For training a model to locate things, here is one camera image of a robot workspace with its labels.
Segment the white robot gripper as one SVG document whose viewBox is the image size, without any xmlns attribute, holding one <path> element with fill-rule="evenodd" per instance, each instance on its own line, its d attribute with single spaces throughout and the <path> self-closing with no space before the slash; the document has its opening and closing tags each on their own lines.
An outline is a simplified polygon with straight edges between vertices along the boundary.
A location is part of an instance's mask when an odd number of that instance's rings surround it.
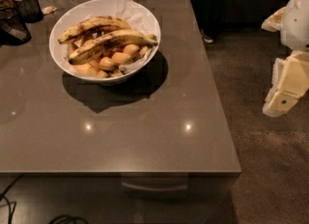
<svg viewBox="0 0 309 224">
<path fill-rule="evenodd" d="M 280 31 L 281 43 L 291 50 L 309 50 L 309 0 L 290 0 L 269 16 L 261 28 Z M 286 59 L 277 58 L 263 113 L 269 117 L 287 114 L 309 90 L 309 53 L 293 52 Z"/>
</svg>

